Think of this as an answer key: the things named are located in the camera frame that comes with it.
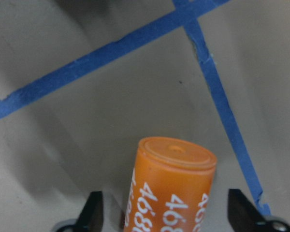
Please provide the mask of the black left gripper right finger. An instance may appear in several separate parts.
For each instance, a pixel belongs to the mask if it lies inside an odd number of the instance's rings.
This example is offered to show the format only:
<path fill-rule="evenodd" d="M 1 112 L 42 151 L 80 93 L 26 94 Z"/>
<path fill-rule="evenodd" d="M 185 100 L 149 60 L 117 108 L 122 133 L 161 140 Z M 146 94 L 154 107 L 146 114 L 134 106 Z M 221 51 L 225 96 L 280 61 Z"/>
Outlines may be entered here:
<path fill-rule="evenodd" d="M 228 191 L 227 218 L 234 232 L 290 232 L 289 223 L 263 216 L 240 189 Z"/>

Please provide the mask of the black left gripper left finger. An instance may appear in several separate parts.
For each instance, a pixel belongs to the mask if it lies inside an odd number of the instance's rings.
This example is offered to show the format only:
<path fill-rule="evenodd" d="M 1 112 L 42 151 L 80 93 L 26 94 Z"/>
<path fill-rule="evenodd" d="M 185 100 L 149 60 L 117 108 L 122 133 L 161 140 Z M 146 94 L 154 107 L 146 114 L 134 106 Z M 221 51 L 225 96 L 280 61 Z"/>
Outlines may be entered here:
<path fill-rule="evenodd" d="M 103 228 L 103 194 L 91 192 L 76 223 L 76 232 L 101 232 Z"/>

